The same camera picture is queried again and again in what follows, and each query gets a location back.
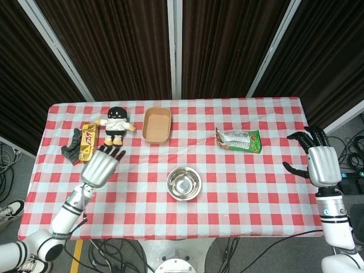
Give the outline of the brown paper food box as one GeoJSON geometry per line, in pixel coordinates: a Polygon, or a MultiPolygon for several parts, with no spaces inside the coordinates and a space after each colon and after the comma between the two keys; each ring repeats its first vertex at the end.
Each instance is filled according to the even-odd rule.
{"type": "Polygon", "coordinates": [[[142,135],[149,144],[165,144],[171,130],[172,114],[164,107],[151,107],[144,115],[142,135]]]}

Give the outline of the dark grey sock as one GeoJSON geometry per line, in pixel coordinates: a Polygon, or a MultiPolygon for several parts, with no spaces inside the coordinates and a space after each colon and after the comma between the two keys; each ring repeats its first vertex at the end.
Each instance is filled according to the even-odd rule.
{"type": "Polygon", "coordinates": [[[81,144],[81,130],[75,128],[73,130],[73,137],[69,146],[62,146],[61,154],[68,159],[73,165],[79,162],[80,144],[81,144]]]}

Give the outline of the red white checkered tablecloth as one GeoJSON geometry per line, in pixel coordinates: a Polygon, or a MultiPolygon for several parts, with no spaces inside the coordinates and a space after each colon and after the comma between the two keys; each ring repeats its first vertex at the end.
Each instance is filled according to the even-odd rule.
{"type": "Polygon", "coordinates": [[[74,187],[82,164],[61,155],[73,130],[127,110],[134,132],[109,182],[95,190],[87,223],[74,238],[184,239],[238,235],[292,235],[321,229],[316,188],[283,162],[305,169],[304,150],[287,136],[307,124],[297,97],[119,101],[55,104],[49,108],[30,180],[18,237],[48,229],[74,187]],[[142,135],[151,107],[168,108],[165,144],[142,135]],[[217,145],[221,131],[258,130],[259,154],[217,145]]]}

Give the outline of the black seat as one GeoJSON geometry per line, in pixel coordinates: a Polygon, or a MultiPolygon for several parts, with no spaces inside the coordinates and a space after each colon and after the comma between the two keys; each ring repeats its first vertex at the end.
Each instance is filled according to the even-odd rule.
{"type": "Polygon", "coordinates": [[[354,204],[351,206],[350,220],[353,229],[364,229],[364,204],[354,204]]]}

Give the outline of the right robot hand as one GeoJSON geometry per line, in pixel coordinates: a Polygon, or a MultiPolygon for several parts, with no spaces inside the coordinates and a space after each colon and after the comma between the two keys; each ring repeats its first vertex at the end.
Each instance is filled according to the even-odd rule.
{"type": "Polygon", "coordinates": [[[335,148],[321,128],[306,126],[304,130],[287,136],[287,139],[296,140],[301,145],[307,156],[307,169],[293,168],[287,162],[282,163],[284,168],[293,175],[309,179],[318,188],[337,185],[342,176],[335,148]]]}

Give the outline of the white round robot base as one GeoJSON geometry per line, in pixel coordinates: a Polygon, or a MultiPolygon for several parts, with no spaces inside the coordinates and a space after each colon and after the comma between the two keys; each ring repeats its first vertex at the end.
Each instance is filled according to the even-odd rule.
{"type": "Polygon", "coordinates": [[[171,258],[160,264],[154,273],[196,273],[196,270],[186,260],[171,258]]]}

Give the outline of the gold snack packet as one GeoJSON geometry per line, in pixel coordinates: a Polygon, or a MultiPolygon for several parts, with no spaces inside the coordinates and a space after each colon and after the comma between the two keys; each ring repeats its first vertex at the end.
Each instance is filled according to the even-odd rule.
{"type": "Polygon", "coordinates": [[[96,123],[85,123],[81,130],[79,161],[87,163],[92,158],[98,145],[98,125],[96,123]]]}

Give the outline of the white partition frame post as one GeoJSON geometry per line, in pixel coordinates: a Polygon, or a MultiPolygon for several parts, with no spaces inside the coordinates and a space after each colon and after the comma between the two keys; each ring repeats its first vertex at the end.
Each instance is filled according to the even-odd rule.
{"type": "Polygon", "coordinates": [[[172,99],[182,95],[183,0],[167,0],[172,99]]]}
{"type": "Polygon", "coordinates": [[[50,23],[42,13],[35,0],[17,0],[23,11],[29,17],[39,34],[42,36],[48,47],[55,55],[60,65],[63,67],[67,75],[70,77],[78,91],[84,97],[86,102],[94,102],[91,92],[86,83],[79,74],[73,61],[67,54],[65,48],[61,44],[59,38],[55,34],[50,23]]]}
{"type": "Polygon", "coordinates": [[[329,133],[332,133],[333,131],[339,129],[349,121],[351,121],[356,116],[360,115],[362,112],[364,112],[364,100],[356,104],[354,107],[352,107],[350,110],[345,112],[342,116],[337,118],[335,121],[333,121],[331,124],[329,124],[326,128],[324,128],[324,132],[328,135],[329,133]]]}
{"type": "Polygon", "coordinates": [[[256,91],[259,83],[261,82],[262,77],[264,76],[280,42],[282,41],[282,38],[284,34],[286,33],[287,28],[289,27],[292,19],[294,18],[302,0],[290,0],[290,3],[287,7],[287,10],[282,18],[282,21],[280,22],[280,25],[274,35],[274,38],[267,50],[267,53],[262,61],[262,64],[260,65],[255,78],[246,94],[246,98],[251,98],[254,95],[254,92],[256,91]]]}
{"type": "Polygon", "coordinates": [[[14,144],[13,142],[3,138],[0,136],[0,141],[7,144],[8,146],[14,148],[14,149],[17,149],[18,151],[20,151],[21,153],[24,153],[25,155],[29,156],[29,157],[32,157],[32,158],[36,158],[36,156],[32,153],[30,153],[29,151],[26,151],[25,149],[19,147],[18,145],[14,144]]]}

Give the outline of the white black sneaker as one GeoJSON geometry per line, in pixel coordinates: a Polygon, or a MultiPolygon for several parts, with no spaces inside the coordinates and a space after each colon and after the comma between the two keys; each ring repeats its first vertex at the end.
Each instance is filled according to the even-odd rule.
{"type": "Polygon", "coordinates": [[[17,220],[24,212],[24,201],[15,200],[3,208],[0,208],[0,231],[10,223],[17,220]]]}
{"type": "Polygon", "coordinates": [[[52,262],[45,262],[31,255],[28,261],[16,268],[13,273],[49,273],[51,269],[52,262]]]}

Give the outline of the dark brown partition panel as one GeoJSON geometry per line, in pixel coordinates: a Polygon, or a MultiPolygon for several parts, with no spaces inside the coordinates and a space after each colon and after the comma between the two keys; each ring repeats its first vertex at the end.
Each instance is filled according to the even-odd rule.
{"type": "Polygon", "coordinates": [[[245,97],[291,0],[183,0],[183,99],[245,97]]]}
{"type": "Polygon", "coordinates": [[[96,101],[172,97],[167,0],[36,0],[96,101]]]}
{"type": "Polygon", "coordinates": [[[0,0],[0,137],[36,155],[54,104],[85,99],[17,0],[0,0]]]}
{"type": "Polygon", "coordinates": [[[364,100],[364,0],[301,0],[253,95],[299,97],[322,129],[364,100]]]}

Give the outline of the plush doll black hair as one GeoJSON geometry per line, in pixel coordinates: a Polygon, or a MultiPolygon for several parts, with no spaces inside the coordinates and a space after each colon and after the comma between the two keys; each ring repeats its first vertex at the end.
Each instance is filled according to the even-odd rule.
{"type": "Polygon", "coordinates": [[[135,126],[127,121],[127,111],[119,106],[108,110],[107,119],[96,119],[94,122],[105,127],[104,145],[107,147],[121,147],[126,131],[136,130],[135,126]]]}

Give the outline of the green snack packet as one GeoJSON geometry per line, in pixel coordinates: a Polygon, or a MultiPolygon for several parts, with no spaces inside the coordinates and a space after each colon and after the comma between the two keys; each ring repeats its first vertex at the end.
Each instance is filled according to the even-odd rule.
{"type": "Polygon", "coordinates": [[[250,152],[259,154],[262,150],[260,133],[258,130],[242,131],[230,130],[221,131],[216,128],[217,145],[226,150],[250,152]]]}

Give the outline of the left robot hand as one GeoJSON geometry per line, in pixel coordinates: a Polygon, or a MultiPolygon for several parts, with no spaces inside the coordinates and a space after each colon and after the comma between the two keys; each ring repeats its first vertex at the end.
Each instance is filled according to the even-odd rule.
{"type": "Polygon", "coordinates": [[[81,181],[92,188],[103,187],[114,173],[126,151],[119,147],[100,146],[81,172],[81,181]]]}

